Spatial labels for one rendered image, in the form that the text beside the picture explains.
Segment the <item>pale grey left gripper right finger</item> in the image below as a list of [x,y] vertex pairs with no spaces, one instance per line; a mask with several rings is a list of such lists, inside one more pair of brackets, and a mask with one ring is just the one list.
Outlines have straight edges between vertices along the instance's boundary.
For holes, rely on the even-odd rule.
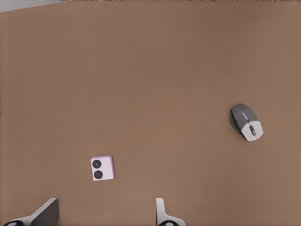
[[166,213],[163,198],[156,198],[156,226],[186,226],[184,220]]

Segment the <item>grey and white computer mouse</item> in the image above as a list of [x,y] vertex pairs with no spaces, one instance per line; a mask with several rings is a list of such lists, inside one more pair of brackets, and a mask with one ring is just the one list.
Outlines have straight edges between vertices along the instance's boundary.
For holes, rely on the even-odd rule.
[[248,142],[258,140],[264,133],[257,115],[245,104],[237,104],[232,107],[230,124]]

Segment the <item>pink folded flip phone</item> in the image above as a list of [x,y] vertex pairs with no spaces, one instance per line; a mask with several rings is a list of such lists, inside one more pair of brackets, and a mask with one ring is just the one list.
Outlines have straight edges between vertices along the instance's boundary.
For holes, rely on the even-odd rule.
[[112,180],[115,178],[111,155],[92,157],[90,165],[94,181]]

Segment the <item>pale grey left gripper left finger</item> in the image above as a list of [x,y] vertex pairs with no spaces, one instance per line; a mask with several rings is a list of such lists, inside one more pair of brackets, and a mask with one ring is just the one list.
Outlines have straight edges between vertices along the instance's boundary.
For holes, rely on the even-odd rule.
[[51,198],[31,215],[15,218],[3,226],[57,226],[59,221],[59,199]]

